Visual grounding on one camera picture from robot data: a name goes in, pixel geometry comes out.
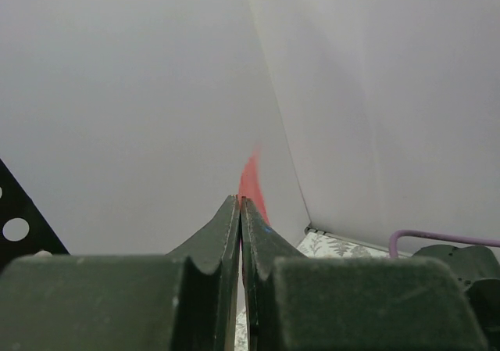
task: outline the red object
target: red object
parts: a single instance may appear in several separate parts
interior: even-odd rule
[[[248,159],[243,172],[241,173],[240,179],[240,189],[237,193],[237,198],[240,202],[241,199],[246,197],[247,199],[251,199],[260,215],[264,219],[267,224],[269,223],[269,218],[267,217],[266,212],[266,204],[264,203],[264,196],[260,189],[259,183],[259,157],[260,157],[260,149],[256,149],[252,156]]]

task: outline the black metal bracket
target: black metal bracket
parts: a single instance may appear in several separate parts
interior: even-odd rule
[[[0,226],[10,220],[21,218],[29,225],[29,231],[22,240],[8,240],[0,229],[0,271],[17,257],[32,255],[41,250],[53,254],[67,254],[45,218],[38,211],[33,201],[23,190],[7,166],[0,160]]]

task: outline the white wall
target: white wall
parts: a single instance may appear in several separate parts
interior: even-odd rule
[[[272,225],[309,223],[247,0],[0,0],[0,155],[72,253],[166,253],[257,142]]]
[[[500,238],[500,0],[250,2],[313,225]]]

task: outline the floor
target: floor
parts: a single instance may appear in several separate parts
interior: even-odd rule
[[[388,251],[384,248],[359,244],[313,228],[308,229],[297,249],[307,257],[316,258],[388,257]],[[235,351],[248,350],[246,320],[246,312],[242,310],[236,318]]]

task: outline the hole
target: hole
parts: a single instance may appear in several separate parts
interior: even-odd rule
[[[14,218],[3,227],[3,236],[11,242],[23,240],[30,232],[30,225],[23,218]]]

